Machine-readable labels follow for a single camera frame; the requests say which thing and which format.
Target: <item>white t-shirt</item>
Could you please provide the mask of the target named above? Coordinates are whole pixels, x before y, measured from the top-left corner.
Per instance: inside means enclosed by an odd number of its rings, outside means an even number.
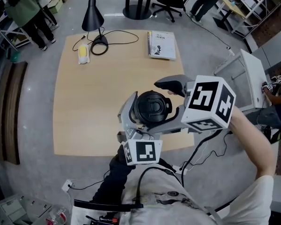
[[[164,168],[160,165],[139,165],[127,178],[122,203],[134,203],[137,183],[141,173],[150,166]],[[271,176],[262,176],[249,186],[230,204],[229,214],[222,220],[225,225],[263,225],[268,224],[271,214],[274,180]],[[163,171],[147,171],[140,185],[143,209],[121,213],[120,225],[215,225],[216,222],[192,199],[175,177]],[[191,206],[182,203],[181,197],[187,197]]]

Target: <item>black sleeve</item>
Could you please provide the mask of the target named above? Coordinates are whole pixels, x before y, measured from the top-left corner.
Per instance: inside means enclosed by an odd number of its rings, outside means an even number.
[[[93,197],[93,202],[102,204],[121,204],[121,196],[125,189],[127,176],[135,166],[127,166],[123,146],[118,154],[109,163],[110,174],[106,176],[98,191]]]

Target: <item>black lid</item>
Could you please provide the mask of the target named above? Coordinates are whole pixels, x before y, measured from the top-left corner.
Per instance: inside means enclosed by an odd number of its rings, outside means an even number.
[[[172,103],[169,98],[152,90],[137,98],[134,112],[142,124],[150,125],[166,120],[172,112]]]

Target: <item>white book cover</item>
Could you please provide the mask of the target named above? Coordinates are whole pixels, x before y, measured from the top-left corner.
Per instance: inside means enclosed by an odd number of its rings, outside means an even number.
[[[152,31],[150,57],[171,60],[176,59],[174,33]]]

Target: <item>white cube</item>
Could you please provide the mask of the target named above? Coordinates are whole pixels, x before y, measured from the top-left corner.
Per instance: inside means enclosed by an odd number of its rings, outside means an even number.
[[[123,145],[127,165],[158,163],[162,140],[128,139]]]
[[[235,99],[222,77],[199,75],[181,122],[198,132],[227,128]]]

